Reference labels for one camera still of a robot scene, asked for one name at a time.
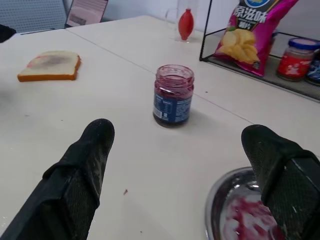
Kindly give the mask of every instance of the jar with red label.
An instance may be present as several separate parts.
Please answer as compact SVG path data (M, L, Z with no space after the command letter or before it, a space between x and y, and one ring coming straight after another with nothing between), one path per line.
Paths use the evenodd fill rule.
M165 65L156 72L153 117L164 127L177 127L189 119L194 93L194 72L181 65Z
M320 43L306 38L292 38L277 69L278 77L292 82L300 81L308 72L315 50Z

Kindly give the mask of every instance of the white wall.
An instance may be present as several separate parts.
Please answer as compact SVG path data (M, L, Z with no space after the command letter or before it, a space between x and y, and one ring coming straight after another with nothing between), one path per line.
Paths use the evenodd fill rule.
M72 0L65 0L67 8ZM149 15L164 19L167 9L176 7L178 0L109 0L104 18L119 20ZM204 29L210 0L198 0L196 28ZM239 0L212 0L209 29L225 28ZM320 0L299 0L281 21L279 30L320 40Z

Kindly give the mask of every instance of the black metal rack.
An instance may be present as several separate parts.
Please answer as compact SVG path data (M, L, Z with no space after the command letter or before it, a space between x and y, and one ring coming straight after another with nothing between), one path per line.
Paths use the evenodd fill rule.
M208 33L208 22L210 19L212 1L213 0L210 0L209 11L206 19L201 52L200 52L200 61L214 64L216 66L239 73L241 75L248 76L252 79L258 80L260 82L263 82L269 85L273 85L285 91L291 92L296 95L300 95L304 98L308 98L310 100L320 103L320 83L314 82L307 77L305 77L302 81L298 81L298 82L286 81L279 78L276 75L276 70L281 61L283 52L287 47L288 40L294 37L302 38L301 36L289 34L285 32L278 33L278 36L276 38L282 39L282 44L280 44L281 41L277 42L277 39L276 39L274 45L278 49L281 49L282 52L280 51L277 53L273 53L273 51L271 51L272 54L270 54L269 59L266 63L264 76L258 76L246 70L243 70L232 61L214 57L214 52L216 51L217 46L221 40L221 37L223 36L223 33L225 32L226 29L223 28L218 31L213 31Z

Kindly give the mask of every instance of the chip image on bag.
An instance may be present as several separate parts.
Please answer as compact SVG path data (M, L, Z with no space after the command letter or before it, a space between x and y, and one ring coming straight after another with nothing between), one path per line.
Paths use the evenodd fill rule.
M240 0L213 56L263 76L273 32L297 1Z

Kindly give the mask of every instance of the bread crust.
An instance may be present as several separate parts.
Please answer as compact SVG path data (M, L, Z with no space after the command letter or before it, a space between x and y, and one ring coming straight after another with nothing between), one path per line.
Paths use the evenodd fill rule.
M78 56L78 61L74 68L74 74L46 74L46 75L20 75L18 74L19 82L35 82L35 81L47 81L47 80L76 80L77 72L81 64L81 58Z

